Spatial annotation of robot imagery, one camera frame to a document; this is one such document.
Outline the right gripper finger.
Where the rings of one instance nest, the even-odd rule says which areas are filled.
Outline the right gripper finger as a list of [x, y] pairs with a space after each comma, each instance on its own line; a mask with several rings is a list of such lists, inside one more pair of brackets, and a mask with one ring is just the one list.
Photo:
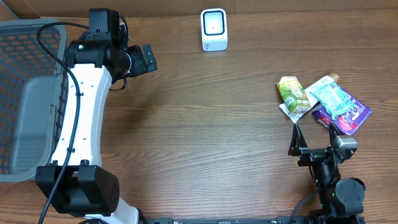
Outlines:
[[301, 132], [298, 124], [293, 126], [292, 140], [290, 142], [288, 155], [289, 156], [301, 156], [308, 151], [308, 146], [305, 138]]
[[338, 129], [338, 127], [335, 125], [334, 122], [331, 122], [329, 124], [328, 130], [329, 130], [330, 144], [332, 144], [337, 136], [341, 136], [341, 131]]

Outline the white tube gold cap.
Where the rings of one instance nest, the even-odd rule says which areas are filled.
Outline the white tube gold cap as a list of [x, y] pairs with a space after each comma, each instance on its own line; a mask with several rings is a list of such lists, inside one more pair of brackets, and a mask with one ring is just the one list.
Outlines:
[[313, 90], [315, 87], [320, 87], [322, 85], [326, 85], [331, 82], [338, 83], [339, 80], [340, 80], [339, 75], [335, 72], [332, 72], [329, 75], [322, 77], [321, 79], [319, 79], [318, 81], [307, 87], [305, 89], [305, 92], [308, 95], [307, 98], [309, 100], [311, 108], [307, 109], [305, 112], [290, 113], [290, 111], [288, 110], [288, 108], [284, 103], [280, 104], [279, 108], [290, 118], [290, 120], [293, 123], [296, 123], [302, 116], [308, 113], [314, 106], [316, 106], [319, 103], [319, 101], [310, 93], [310, 91]]

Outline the teal wipes packet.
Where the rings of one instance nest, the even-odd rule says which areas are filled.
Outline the teal wipes packet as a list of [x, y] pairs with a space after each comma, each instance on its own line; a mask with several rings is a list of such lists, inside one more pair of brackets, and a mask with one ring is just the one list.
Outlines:
[[332, 119], [355, 107], [351, 97], [335, 82], [318, 85], [310, 93], [322, 104]]

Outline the green tea carton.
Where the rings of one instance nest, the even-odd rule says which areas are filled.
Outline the green tea carton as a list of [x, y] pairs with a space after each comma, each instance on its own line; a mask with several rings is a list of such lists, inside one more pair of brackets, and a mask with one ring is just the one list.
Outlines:
[[295, 76], [282, 76], [276, 83], [289, 113], [306, 112], [311, 108], [307, 94]]

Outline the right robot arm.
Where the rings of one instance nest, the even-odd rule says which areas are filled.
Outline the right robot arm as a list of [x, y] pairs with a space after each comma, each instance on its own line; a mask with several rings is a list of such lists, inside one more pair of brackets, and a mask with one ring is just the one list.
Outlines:
[[[299, 157], [299, 167], [308, 167], [317, 189], [296, 205], [289, 223], [365, 222], [360, 216], [364, 211], [364, 182], [354, 177], [343, 179], [338, 170], [338, 164], [354, 155], [358, 143], [354, 137], [344, 135], [333, 123], [329, 124], [328, 131], [330, 143], [327, 147], [309, 149], [299, 125], [293, 127], [288, 155]], [[296, 218], [299, 208], [316, 195], [319, 196], [321, 208], [309, 211], [305, 218]]]

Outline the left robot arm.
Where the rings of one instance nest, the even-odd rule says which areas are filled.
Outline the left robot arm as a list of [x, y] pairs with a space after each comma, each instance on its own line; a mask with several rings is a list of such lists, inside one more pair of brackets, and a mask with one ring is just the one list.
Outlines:
[[144, 222], [141, 211], [121, 198], [118, 178], [102, 168], [100, 151], [112, 85], [157, 69], [150, 45], [128, 41], [128, 25], [118, 11], [91, 9], [84, 33], [59, 60], [68, 79], [62, 130], [50, 164], [37, 168], [35, 182], [47, 207], [83, 223]]

